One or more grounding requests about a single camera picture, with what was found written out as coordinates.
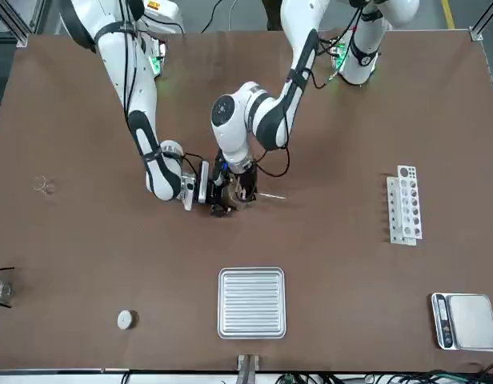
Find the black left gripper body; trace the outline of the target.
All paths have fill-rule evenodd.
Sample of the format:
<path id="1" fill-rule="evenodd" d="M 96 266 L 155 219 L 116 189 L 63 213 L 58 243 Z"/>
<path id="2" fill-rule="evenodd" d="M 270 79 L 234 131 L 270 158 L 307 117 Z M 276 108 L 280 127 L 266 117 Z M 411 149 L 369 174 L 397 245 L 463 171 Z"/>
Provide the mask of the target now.
<path id="1" fill-rule="evenodd" d="M 257 192 L 257 165 L 255 162 L 229 164 L 229 195 L 233 202 L 253 202 Z"/>

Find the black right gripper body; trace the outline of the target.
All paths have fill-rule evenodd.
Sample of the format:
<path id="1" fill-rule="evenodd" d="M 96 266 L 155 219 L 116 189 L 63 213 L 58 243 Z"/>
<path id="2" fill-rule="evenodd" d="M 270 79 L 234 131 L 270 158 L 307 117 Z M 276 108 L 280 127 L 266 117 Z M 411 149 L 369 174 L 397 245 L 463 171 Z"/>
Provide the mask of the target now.
<path id="1" fill-rule="evenodd" d="M 222 151 L 219 150 L 208 181 L 208 197 L 211 204 L 229 206 L 228 186 L 230 184 L 229 169 Z"/>

